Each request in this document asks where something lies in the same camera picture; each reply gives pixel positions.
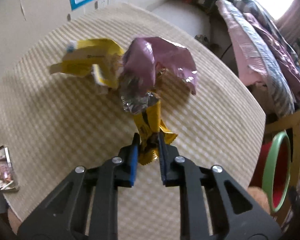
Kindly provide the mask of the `yellow black foil wrapper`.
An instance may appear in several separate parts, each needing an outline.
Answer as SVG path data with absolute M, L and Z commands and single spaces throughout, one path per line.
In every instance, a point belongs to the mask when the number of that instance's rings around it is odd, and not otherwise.
M 164 135 L 164 142 L 171 144 L 177 134 L 172 132 L 162 120 L 161 98 L 152 90 L 142 91 L 138 79 L 125 76 L 119 79 L 119 94 L 123 109 L 132 114 L 141 139 L 138 162 L 147 165 L 159 157 L 159 134 Z

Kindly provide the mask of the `yellow paper box wrapper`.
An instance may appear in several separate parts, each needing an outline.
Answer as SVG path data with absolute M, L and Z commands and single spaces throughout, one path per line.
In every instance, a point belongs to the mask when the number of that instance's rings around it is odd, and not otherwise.
M 116 90 L 123 73 L 124 49 L 107 38 L 71 41 L 62 61 L 49 67 L 50 74 L 92 76 L 96 85 Z

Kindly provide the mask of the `pink foil snack bag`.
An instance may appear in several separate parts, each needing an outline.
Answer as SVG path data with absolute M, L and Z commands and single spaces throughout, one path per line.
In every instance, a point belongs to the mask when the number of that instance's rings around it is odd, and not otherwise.
M 157 74 L 166 69 L 196 94 L 197 67 L 190 51 L 161 37 L 137 37 L 122 57 L 124 74 L 137 81 L 140 94 L 155 86 Z

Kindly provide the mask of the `green rimmed red trash bin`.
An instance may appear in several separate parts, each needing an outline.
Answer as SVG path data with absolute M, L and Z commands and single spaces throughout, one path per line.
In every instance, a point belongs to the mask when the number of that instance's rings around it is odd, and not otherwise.
M 270 210 L 279 211 L 285 201 L 290 181 L 290 141 L 285 131 L 262 145 L 250 186 L 261 188 Z

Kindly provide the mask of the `brown plush teddy bear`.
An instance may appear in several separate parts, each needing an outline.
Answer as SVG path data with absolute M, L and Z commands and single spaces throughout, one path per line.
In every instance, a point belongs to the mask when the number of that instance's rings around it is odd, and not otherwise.
M 247 188 L 247 193 L 249 193 L 254 198 L 254 200 L 262 207 L 262 209 L 264 209 L 264 211 L 266 211 L 267 214 L 270 214 L 270 205 L 268 203 L 268 197 L 261 188 L 249 186 Z M 17 218 L 17 216 L 10 207 L 8 208 L 7 216 L 9 225 L 13 233 L 16 235 L 21 225 L 21 220 Z

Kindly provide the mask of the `smartphone with lit screen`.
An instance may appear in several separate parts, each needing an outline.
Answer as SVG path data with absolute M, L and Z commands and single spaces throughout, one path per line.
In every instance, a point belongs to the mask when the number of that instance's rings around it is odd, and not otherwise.
M 0 192 L 14 192 L 19 189 L 16 175 L 10 160 L 9 150 L 0 146 Z

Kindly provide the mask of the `beige checkered tablecloth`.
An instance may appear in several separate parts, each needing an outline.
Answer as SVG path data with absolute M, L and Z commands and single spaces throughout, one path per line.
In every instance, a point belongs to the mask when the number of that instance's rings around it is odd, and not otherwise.
M 132 117 L 115 95 L 92 81 L 49 74 L 66 43 L 159 36 L 187 47 L 196 63 L 196 95 L 172 74 L 163 77 L 162 116 L 179 153 L 200 166 L 219 164 L 247 187 L 261 148 L 266 115 L 237 76 L 189 34 L 154 14 L 120 5 L 66 24 L 31 48 L 0 81 L 0 143 L 11 151 L 20 189 L 7 195 L 21 219 L 76 166 L 95 167 L 130 144 Z

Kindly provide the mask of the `bed with purple bedding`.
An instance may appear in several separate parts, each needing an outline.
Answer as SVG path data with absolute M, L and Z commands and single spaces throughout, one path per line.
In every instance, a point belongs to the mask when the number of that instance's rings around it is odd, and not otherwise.
M 268 13 L 254 0 L 218 0 L 228 28 L 238 77 L 266 114 L 300 109 L 300 64 Z

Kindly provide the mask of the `white wall socket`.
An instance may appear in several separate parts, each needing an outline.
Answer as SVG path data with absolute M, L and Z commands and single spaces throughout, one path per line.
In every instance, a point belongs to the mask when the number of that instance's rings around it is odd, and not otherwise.
M 97 0 L 94 3 L 94 8 L 95 9 L 102 9 L 107 7 L 108 5 L 111 5 L 115 3 L 115 0 Z

